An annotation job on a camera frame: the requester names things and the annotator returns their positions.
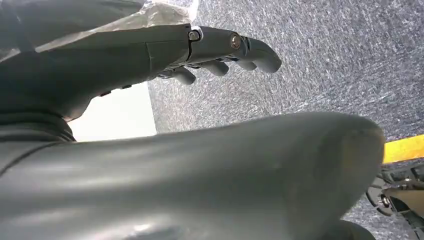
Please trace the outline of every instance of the black mechanical part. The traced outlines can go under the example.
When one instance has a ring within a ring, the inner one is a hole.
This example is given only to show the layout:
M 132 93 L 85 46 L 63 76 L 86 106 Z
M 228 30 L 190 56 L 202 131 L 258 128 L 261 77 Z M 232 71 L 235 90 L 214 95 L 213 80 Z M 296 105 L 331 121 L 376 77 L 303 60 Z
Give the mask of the black mechanical part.
M 390 200 L 383 194 L 383 189 L 387 186 L 387 182 L 383 179 L 381 175 L 378 175 L 371 186 L 368 188 L 368 191 L 365 193 L 368 201 L 371 205 L 381 214 L 390 217 L 392 216 L 393 210 L 390 205 Z
M 416 238 L 424 240 L 424 164 L 409 162 L 407 166 L 383 169 L 366 196 L 381 214 L 402 216 Z

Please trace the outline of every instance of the plastic bag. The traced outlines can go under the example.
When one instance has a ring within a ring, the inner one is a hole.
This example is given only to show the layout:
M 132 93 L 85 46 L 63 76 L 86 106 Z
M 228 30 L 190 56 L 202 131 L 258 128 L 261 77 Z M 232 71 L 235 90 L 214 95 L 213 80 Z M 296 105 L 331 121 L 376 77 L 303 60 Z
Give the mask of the plastic bag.
M 189 24 L 199 0 L 0 0 L 0 63 L 99 32 Z

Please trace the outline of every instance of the yellow strip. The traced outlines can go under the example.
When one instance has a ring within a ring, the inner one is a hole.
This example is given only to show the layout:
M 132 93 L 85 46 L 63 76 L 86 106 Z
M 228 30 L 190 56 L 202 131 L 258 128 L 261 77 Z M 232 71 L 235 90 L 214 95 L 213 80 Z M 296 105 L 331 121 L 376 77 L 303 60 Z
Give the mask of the yellow strip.
M 424 158 L 424 134 L 391 141 L 384 146 L 383 164 Z

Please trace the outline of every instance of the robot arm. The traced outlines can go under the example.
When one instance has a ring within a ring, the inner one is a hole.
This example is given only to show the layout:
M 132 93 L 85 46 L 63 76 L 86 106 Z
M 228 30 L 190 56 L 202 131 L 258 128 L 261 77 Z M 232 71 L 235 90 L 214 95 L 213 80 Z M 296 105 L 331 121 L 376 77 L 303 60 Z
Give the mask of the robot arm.
M 83 114 L 92 98 L 114 89 L 155 77 L 191 84 L 196 77 L 186 68 L 222 76 L 228 71 L 225 62 L 268 73 L 281 66 L 267 44 L 230 30 L 183 24 L 97 32 L 54 50 L 3 61 L 0 78 L 8 81 L 1 82 L 0 94 L 21 105 L 1 109 L 47 109 L 70 121 Z

